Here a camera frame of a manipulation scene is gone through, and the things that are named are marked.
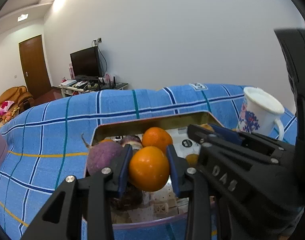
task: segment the blue checkered blanket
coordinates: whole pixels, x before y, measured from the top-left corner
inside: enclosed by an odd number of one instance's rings
[[[228,128],[237,125],[243,86],[205,84],[204,90],[174,86],[153,90],[104,90],[33,107],[4,125],[0,132],[9,153],[0,167],[0,225],[12,240],[21,238],[38,210],[69,174],[83,177],[94,129],[104,123],[210,111]],[[285,141],[294,144],[296,118],[281,117]],[[277,138],[274,129],[272,137]],[[182,221],[149,229],[117,230],[116,239],[184,239]],[[83,239],[86,240],[83,223]]]

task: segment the floral pattern mug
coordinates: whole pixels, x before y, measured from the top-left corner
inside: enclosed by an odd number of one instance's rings
[[[245,87],[237,131],[256,132],[269,136],[277,125],[279,140],[284,138],[284,126],[280,116],[285,112],[282,104],[260,88]]]

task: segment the blue gripper pad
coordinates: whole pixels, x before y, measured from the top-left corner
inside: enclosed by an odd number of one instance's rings
[[[230,130],[228,128],[219,127],[219,126],[216,126],[213,124],[210,124],[210,126],[214,129],[214,131],[216,133],[221,134],[226,141],[229,141],[231,143],[241,146],[242,140],[240,139],[240,136],[237,132]]]
[[[124,159],[124,163],[118,177],[118,193],[120,196],[126,190],[126,185],[128,181],[128,166],[132,156],[133,156],[132,147],[129,147],[128,151],[126,152],[126,157]]]
[[[166,153],[167,153],[167,158],[168,158],[169,166],[170,166],[171,184],[172,184],[174,193],[178,197],[178,196],[180,196],[179,177],[178,177],[178,173],[177,173],[176,166],[175,166],[175,160],[174,160],[174,157],[177,157],[177,153],[175,152],[174,147],[172,145],[167,146]]]

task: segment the mug handle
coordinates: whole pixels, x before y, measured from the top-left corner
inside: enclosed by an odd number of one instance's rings
[[[277,118],[275,121],[275,124],[278,126],[279,129],[279,141],[282,141],[285,135],[285,128],[284,125],[282,124],[282,121],[280,120],[280,118]]]

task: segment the orange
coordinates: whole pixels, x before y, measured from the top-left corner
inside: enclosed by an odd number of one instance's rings
[[[103,139],[102,141],[100,142],[113,142],[113,140],[110,140],[110,139]]]
[[[202,128],[205,128],[205,129],[207,129],[207,130],[210,130],[210,131],[212,131],[212,132],[214,132],[214,128],[212,128],[209,124],[207,124],[207,123],[204,123],[204,124],[201,124],[200,125]]]
[[[129,162],[129,181],[144,191],[160,190],[167,183],[169,173],[166,155],[155,146],[142,148]]]
[[[189,167],[196,167],[198,162],[199,155],[192,153],[186,156],[186,161],[188,162]]]
[[[149,128],[143,135],[143,146],[155,146],[166,153],[169,144],[173,144],[173,140],[169,133],[159,127]]]

